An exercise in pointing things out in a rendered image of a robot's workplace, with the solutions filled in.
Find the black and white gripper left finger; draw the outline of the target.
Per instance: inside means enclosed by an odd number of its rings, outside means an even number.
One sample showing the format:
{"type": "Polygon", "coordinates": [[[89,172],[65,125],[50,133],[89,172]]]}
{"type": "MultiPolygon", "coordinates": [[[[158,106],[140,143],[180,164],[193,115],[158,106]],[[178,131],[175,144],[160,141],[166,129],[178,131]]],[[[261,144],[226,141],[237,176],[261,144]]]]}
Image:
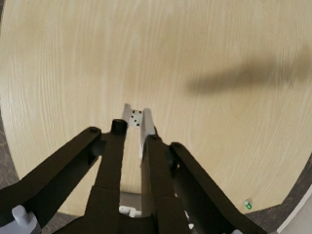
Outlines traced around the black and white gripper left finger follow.
{"type": "Polygon", "coordinates": [[[112,120],[110,132],[102,133],[94,126],[86,128],[20,181],[0,189],[0,234],[42,234],[41,229],[99,156],[97,177],[79,234],[118,234],[121,173],[131,107],[125,103],[121,119],[112,120]]]}

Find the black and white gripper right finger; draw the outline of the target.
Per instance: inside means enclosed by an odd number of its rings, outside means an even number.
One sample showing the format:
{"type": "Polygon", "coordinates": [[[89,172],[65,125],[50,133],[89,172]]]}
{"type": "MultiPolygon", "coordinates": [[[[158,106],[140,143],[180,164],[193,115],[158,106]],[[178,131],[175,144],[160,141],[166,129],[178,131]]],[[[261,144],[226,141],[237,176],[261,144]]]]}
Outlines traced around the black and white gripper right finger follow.
{"type": "Polygon", "coordinates": [[[191,234],[186,214],[198,234],[267,234],[239,212],[182,143],[163,143],[150,108],[144,107],[139,128],[141,217],[154,216],[155,234],[191,234]]]}

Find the green battery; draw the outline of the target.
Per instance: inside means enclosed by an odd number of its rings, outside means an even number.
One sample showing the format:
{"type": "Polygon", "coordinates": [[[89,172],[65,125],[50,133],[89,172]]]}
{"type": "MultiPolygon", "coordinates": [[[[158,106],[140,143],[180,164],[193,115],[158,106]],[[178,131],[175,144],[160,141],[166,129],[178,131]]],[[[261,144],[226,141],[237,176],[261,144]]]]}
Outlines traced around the green battery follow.
{"type": "Polygon", "coordinates": [[[244,201],[245,206],[250,210],[252,208],[248,200],[244,201]]]}

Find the white rack of bins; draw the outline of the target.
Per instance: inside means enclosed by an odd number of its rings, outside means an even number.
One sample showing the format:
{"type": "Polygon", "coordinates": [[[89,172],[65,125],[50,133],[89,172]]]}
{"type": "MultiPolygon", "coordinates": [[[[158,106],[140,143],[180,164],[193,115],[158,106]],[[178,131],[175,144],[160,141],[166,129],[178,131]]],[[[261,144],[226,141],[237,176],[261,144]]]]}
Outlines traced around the white rack of bins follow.
{"type": "MultiPolygon", "coordinates": [[[[126,207],[126,209],[119,210],[119,213],[131,217],[141,217],[141,195],[120,192],[120,206],[126,207]]],[[[191,229],[194,225],[189,216],[186,216],[191,229]]]]}

